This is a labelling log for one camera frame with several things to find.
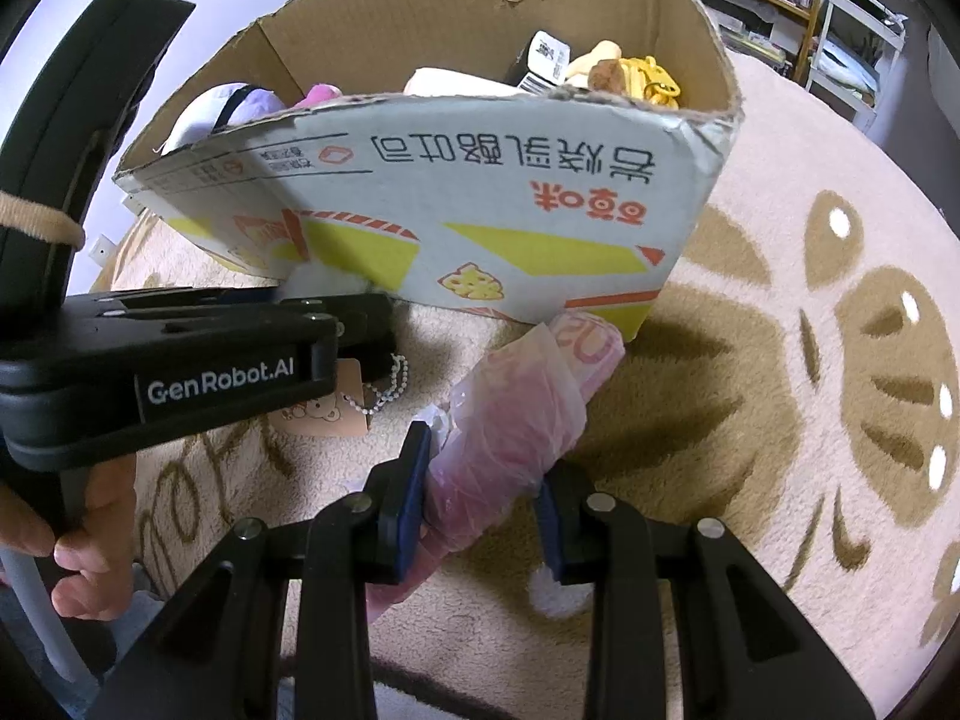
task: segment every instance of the clear plastic wrap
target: clear plastic wrap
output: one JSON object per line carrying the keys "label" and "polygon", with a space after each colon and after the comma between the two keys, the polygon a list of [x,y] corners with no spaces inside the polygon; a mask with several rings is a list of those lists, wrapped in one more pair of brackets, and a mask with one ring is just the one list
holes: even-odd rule
{"label": "clear plastic wrap", "polygon": [[564,312],[491,352],[450,392],[448,409],[418,415],[438,443],[427,471],[424,526],[401,586],[368,586],[368,620],[412,593],[450,552],[466,549],[534,494],[577,442],[587,401],[623,358],[619,331]]}

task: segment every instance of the white ball chain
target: white ball chain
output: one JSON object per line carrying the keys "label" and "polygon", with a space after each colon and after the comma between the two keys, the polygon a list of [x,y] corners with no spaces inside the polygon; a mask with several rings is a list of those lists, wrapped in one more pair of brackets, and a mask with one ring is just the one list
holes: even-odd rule
{"label": "white ball chain", "polygon": [[394,365],[390,369],[390,386],[384,391],[376,389],[372,384],[366,384],[373,391],[373,394],[376,396],[376,402],[373,405],[365,409],[362,405],[357,403],[352,397],[347,395],[345,392],[342,392],[344,400],[349,403],[354,409],[357,409],[362,415],[370,416],[374,415],[381,410],[385,405],[390,403],[392,400],[397,400],[405,389],[407,389],[407,374],[410,371],[409,362],[402,354],[392,354],[391,357],[394,358]]}

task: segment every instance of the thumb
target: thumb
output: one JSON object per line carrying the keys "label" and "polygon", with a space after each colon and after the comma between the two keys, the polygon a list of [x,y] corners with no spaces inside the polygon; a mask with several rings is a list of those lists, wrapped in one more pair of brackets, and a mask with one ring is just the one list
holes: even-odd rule
{"label": "thumb", "polygon": [[0,546],[44,557],[53,552],[55,541],[53,529],[0,482]]}

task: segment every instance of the human hand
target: human hand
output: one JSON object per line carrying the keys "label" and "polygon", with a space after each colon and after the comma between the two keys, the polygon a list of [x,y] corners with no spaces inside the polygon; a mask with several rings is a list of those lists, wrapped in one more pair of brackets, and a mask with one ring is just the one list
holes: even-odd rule
{"label": "human hand", "polygon": [[54,587],[54,609],[63,617],[113,620],[133,595],[133,513],[136,456],[93,466],[86,483],[86,513],[78,530],[59,540],[23,500],[0,483],[0,544],[54,560],[79,574]]}

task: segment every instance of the beige hair tie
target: beige hair tie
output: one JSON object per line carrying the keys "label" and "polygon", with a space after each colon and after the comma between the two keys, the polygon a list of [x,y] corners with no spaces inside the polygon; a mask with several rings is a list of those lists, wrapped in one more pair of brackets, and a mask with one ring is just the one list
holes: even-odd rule
{"label": "beige hair tie", "polygon": [[76,250],[86,240],[83,228],[63,211],[14,197],[0,190],[0,226],[18,230],[48,244],[66,244]]}

